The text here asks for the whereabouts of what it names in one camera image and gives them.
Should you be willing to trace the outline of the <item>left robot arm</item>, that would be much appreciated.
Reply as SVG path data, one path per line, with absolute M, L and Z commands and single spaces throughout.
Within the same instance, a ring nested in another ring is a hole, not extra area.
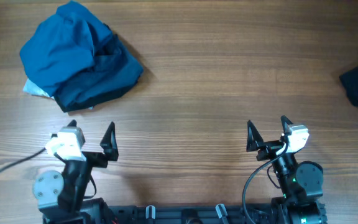
M 102 198 L 86 196 L 89 183 L 95 186 L 91 172 L 106 168 L 119 157 L 115 124 L 111 122 L 100 142 L 103 152 L 84 152 L 85 137 L 72 120 L 53 134 L 45 148 L 49 155 L 64 163 L 62 172 L 40 174 L 33 185 L 44 223 L 118 223 L 118 218 Z

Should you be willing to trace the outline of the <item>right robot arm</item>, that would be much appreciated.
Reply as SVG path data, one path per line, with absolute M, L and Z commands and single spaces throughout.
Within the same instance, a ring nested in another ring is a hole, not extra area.
M 310 136 L 303 124 L 294 124 L 286 116 L 280 118 L 283 128 L 279 140 L 264 141 L 252 121 L 247 122 L 246 151 L 257 152 L 264 163 L 248 177 L 242 191 L 242 208 L 247 221 L 255 223 L 247 208 L 246 194 L 252 179 L 263 169 L 273 169 L 282 191 L 271 199 L 269 222 L 292 224 L 323 224 L 328 222 L 323 196 L 323 168 L 316 162 L 297 162 L 295 154 L 303 149 Z

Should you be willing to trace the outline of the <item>blue polo shirt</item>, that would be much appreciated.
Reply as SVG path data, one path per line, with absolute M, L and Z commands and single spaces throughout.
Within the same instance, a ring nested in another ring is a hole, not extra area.
M 70 1 L 41 22 L 20 50 L 28 79 L 53 96 L 68 79 L 94 65 L 112 31 L 82 4 Z

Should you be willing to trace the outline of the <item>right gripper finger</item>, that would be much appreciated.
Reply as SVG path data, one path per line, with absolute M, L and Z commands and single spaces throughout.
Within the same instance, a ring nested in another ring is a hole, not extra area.
M 264 144 L 264 140 L 251 120 L 247 122 L 247 144 L 246 151 L 252 152 L 259 150 Z
M 285 134 L 290 134 L 292 132 L 291 127 L 293 125 L 293 122 L 290 121 L 285 115 L 282 115 L 280 119 L 283 127 L 283 132 Z

